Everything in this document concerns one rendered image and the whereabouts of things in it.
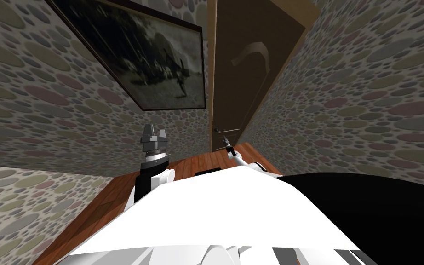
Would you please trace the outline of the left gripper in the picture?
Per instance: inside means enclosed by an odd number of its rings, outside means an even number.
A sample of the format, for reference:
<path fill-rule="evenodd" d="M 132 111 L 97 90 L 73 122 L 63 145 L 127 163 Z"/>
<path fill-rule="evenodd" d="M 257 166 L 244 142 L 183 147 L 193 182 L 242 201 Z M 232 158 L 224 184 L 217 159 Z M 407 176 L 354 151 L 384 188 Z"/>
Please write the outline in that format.
<path fill-rule="evenodd" d="M 167 141 L 165 129 L 161 129 L 156 136 L 153 124 L 146 124 L 144 126 L 143 135 L 140 139 L 142 152 L 164 150 L 167 147 Z"/>

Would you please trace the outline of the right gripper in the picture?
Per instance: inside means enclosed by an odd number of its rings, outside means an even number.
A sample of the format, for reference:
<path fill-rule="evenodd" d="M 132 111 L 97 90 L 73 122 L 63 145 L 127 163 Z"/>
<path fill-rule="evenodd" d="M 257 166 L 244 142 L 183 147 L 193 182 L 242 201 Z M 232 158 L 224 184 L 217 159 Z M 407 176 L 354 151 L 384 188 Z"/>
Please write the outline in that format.
<path fill-rule="evenodd" d="M 225 145 L 225 149 L 226 149 L 227 153 L 231 153 L 232 155 L 234 155 L 235 150 L 234 150 L 233 146 L 229 143 L 229 140 L 225 136 L 223 136 L 223 143 Z"/>

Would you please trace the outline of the dark brown door leaf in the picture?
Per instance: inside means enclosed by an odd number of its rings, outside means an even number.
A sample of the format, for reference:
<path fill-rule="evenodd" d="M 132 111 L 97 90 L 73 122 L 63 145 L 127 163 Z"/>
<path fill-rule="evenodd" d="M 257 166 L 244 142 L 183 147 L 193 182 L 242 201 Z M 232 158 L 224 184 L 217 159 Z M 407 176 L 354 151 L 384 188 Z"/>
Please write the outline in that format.
<path fill-rule="evenodd" d="M 211 151 L 236 144 L 305 31 L 292 8 L 303 0 L 216 0 Z M 214 128 L 223 130 L 214 132 Z"/>

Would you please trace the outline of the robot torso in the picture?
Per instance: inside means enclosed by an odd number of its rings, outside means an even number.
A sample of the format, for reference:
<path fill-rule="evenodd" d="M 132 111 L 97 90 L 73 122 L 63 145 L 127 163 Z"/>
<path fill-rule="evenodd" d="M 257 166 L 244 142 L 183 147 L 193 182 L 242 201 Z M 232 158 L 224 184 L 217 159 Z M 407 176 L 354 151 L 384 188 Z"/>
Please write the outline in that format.
<path fill-rule="evenodd" d="M 152 191 L 54 265 L 377 265 L 302 192 L 233 167 Z"/>

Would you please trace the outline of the dark framed wall picture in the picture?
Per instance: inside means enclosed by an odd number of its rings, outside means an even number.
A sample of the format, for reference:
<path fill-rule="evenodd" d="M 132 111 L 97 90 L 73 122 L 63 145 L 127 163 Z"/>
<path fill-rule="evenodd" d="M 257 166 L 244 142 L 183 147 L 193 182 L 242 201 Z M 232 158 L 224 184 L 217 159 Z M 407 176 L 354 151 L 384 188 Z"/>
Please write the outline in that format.
<path fill-rule="evenodd" d="M 132 0 L 46 0 L 143 111 L 205 109 L 202 28 Z"/>

